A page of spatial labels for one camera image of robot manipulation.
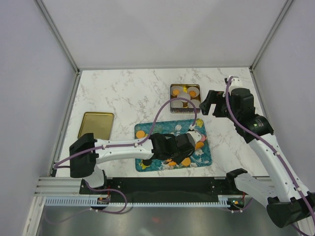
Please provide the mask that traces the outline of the orange fish cookie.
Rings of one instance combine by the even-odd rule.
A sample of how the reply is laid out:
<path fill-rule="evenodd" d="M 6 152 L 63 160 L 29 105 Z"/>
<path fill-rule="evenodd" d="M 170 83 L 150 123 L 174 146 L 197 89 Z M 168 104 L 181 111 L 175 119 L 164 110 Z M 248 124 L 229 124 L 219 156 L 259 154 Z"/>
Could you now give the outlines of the orange fish cookie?
<path fill-rule="evenodd" d="M 171 159 L 166 160 L 164 163 L 165 163 L 165 165 L 168 165 L 168 166 L 176 166 L 177 165 L 177 163 Z"/>
<path fill-rule="evenodd" d="M 197 142 L 195 145 L 195 150 L 201 149 L 202 147 L 204 147 L 204 143 L 203 142 Z"/>

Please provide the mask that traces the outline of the gold tin lid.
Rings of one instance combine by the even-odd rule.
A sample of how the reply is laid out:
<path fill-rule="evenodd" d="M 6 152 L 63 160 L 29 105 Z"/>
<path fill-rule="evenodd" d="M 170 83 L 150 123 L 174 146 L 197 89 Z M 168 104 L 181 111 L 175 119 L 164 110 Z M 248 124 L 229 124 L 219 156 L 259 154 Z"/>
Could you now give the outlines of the gold tin lid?
<path fill-rule="evenodd" d="M 109 140 L 114 122 L 114 114 L 107 112 L 85 112 L 77 138 L 93 133 L 96 139 Z"/>

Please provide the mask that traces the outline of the silver metal tongs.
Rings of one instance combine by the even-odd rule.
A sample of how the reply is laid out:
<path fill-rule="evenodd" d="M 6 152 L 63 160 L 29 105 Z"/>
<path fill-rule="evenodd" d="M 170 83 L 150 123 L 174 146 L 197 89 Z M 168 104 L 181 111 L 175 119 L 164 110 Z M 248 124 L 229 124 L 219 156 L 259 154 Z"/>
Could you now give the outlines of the silver metal tongs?
<path fill-rule="evenodd" d="M 167 159 L 163 162 L 164 164 L 172 164 L 172 165 L 176 165 L 176 163 L 172 160 L 172 159 Z"/>

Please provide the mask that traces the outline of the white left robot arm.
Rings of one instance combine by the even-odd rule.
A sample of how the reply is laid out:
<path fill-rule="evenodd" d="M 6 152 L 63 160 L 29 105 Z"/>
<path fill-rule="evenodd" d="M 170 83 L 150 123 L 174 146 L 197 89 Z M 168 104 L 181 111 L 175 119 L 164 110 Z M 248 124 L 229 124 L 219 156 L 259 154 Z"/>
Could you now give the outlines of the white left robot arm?
<path fill-rule="evenodd" d="M 141 159 L 145 165 L 150 165 L 153 160 L 171 160 L 180 164 L 195 152 L 201 138 L 196 130 L 178 136 L 154 133 L 129 141 L 96 139 L 93 133 L 87 133 L 69 147 L 70 177 L 84 179 L 95 193 L 102 194 L 108 183 L 98 164 L 123 159 Z"/>

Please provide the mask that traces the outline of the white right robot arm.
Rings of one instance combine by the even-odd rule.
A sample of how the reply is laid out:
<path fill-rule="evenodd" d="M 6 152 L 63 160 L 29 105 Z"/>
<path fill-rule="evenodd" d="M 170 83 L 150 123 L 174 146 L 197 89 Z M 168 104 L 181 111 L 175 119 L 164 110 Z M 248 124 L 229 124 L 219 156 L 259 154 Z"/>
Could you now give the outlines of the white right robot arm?
<path fill-rule="evenodd" d="M 266 208 L 270 219 L 279 228 L 314 218 L 315 194 L 290 166 L 267 118 L 255 112 L 254 96 L 243 87 L 240 78 L 231 76 L 224 81 L 224 91 L 208 92 L 199 106 L 201 112 L 206 116 L 211 105 L 215 105 L 214 117 L 231 120 L 236 132 L 260 159 L 274 185 L 269 187 L 246 170 L 236 169 L 226 175 L 227 192 L 249 194 Z"/>

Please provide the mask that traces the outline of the square cookie tin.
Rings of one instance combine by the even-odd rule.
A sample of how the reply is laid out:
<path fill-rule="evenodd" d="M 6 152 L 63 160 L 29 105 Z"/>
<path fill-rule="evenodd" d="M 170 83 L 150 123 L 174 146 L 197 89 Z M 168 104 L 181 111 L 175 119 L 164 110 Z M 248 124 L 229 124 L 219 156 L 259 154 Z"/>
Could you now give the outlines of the square cookie tin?
<path fill-rule="evenodd" d="M 178 89 L 180 93 L 173 95 L 173 90 Z M 189 91 L 195 91 L 196 97 L 191 97 Z M 170 112 L 176 114 L 192 114 L 194 110 L 200 112 L 199 105 L 201 103 L 201 89 L 198 84 L 171 84 L 170 98 L 174 99 L 170 103 Z"/>

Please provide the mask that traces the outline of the orange cookie in tin right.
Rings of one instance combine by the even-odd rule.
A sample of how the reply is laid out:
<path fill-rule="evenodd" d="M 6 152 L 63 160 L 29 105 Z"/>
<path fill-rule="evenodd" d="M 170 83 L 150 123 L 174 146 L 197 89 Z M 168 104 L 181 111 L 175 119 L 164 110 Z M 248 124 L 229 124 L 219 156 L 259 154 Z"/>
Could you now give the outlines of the orange cookie in tin right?
<path fill-rule="evenodd" d="M 190 95 L 191 97 L 196 97 L 196 92 L 193 91 L 193 90 L 191 90 L 191 91 L 189 91 L 189 95 Z"/>

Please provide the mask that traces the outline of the orange cookie in tin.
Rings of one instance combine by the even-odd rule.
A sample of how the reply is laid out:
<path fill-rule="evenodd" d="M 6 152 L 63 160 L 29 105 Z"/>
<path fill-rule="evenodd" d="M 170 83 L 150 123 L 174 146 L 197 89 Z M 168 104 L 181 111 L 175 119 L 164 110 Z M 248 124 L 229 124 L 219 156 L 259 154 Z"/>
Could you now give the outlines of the orange cookie in tin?
<path fill-rule="evenodd" d="M 172 93 L 174 96 L 177 96 L 180 93 L 180 91 L 178 89 L 174 89 Z"/>
<path fill-rule="evenodd" d="M 193 91 L 193 90 L 191 90 L 191 91 L 189 91 L 189 95 L 190 95 L 191 97 L 196 97 L 196 92 Z"/>

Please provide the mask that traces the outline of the teal floral serving tray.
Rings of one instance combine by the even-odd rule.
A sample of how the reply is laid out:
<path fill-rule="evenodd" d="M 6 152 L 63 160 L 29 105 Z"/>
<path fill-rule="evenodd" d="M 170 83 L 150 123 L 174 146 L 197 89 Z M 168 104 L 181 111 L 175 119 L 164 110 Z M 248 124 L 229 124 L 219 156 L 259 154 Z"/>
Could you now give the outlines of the teal floral serving tray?
<path fill-rule="evenodd" d="M 188 131 L 189 126 L 192 124 L 193 119 L 187 120 L 173 120 L 173 121 L 161 121 L 157 122 L 154 126 L 153 133 L 161 134 L 173 134 L 179 136 Z M 191 164 L 190 166 L 183 166 L 181 163 L 176 166 L 165 165 L 162 160 L 153 160 L 150 166 L 145 166 L 141 159 L 135 160 L 135 168 L 138 172 L 153 172 L 162 170 L 175 170 L 183 168 L 197 168 L 210 166 L 212 164 L 212 157 L 209 142 L 207 139 L 207 133 L 205 128 L 205 123 L 202 119 L 198 118 L 195 124 L 195 130 L 199 131 L 201 134 L 205 135 L 206 140 L 203 142 L 204 147 L 195 150 L 194 154 L 190 156 Z"/>

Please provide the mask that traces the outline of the pink sandwich cookie upper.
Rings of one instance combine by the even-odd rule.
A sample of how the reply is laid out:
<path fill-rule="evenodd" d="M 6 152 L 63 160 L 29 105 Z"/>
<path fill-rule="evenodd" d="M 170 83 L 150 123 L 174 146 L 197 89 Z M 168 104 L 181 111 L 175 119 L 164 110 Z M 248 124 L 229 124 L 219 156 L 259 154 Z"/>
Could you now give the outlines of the pink sandwich cookie upper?
<path fill-rule="evenodd" d="M 201 142 L 204 142 L 205 140 L 206 140 L 206 137 L 205 137 L 205 135 L 202 134 L 200 141 L 201 141 Z"/>

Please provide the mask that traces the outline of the black sandwich cookie lower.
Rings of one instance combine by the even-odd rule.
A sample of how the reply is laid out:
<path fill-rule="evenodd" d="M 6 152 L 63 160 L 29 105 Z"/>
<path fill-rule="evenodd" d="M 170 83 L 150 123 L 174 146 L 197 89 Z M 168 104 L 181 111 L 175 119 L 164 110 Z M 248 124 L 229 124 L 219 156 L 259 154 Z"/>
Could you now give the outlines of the black sandwich cookie lower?
<path fill-rule="evenodd" d="M 143 165 L 145 165 L 145 166 L 150 166 L 150 165 L 151 165 L 151 163 L 152 163 L 152 160 L 151 160 L 151 159 L 148 159 L 148 160 L 142 160 L 142 163 L 143 163 Z"/>

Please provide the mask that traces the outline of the orange cookie in tin left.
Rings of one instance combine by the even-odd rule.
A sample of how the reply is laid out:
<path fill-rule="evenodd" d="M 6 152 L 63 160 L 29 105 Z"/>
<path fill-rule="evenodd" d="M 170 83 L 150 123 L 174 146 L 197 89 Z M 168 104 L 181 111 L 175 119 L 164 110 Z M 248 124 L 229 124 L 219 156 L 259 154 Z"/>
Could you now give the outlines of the orange cookie in tin left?
<path fill-rule="evenodd" d="M 180 93 L 180 91 L 178 89 L 174 89 L 172 93 L 174 96 L 177 96 Z"/>

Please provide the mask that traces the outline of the dotted orange biscuit far left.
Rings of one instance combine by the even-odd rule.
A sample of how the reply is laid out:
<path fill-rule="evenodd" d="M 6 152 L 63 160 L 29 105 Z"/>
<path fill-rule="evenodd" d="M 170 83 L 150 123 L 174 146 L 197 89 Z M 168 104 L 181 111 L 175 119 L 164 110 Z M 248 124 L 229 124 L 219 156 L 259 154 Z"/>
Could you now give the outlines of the dotted orange biscuit far left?
<path fill-rule="evenodd" d="M 139 130 L 136 132 L 136 138 L 141 139 L 146 136 L 146 133 L 143 130 Z"/>

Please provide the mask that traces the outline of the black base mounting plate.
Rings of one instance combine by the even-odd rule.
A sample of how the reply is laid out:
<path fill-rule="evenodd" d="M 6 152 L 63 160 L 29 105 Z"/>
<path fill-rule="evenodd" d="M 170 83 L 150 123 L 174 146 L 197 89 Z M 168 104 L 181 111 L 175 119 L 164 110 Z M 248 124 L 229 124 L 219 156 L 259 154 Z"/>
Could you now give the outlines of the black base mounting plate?
<path fill-rule="evenodd" d="M 230 188 L 227 181 L 214 177 L 113 177 L 100 187 L 101 194 L 108 194 L 106 188 L 117 189 L 128 200 L 188 202 L 215 200 L 218 195 L 242 195 Z"/>

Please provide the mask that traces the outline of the aluminium frame rail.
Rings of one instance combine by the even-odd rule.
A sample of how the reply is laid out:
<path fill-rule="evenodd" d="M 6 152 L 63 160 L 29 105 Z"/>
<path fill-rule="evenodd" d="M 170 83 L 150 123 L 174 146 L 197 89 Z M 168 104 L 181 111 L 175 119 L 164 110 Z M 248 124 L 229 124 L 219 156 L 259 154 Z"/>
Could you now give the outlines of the aluminium frame rail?
<path fill-rule="evenodd" d="M 40 177 L 34 195 L 43 197 L 78 196 L 80 186 L 81 179 L 70 177 Z"/>

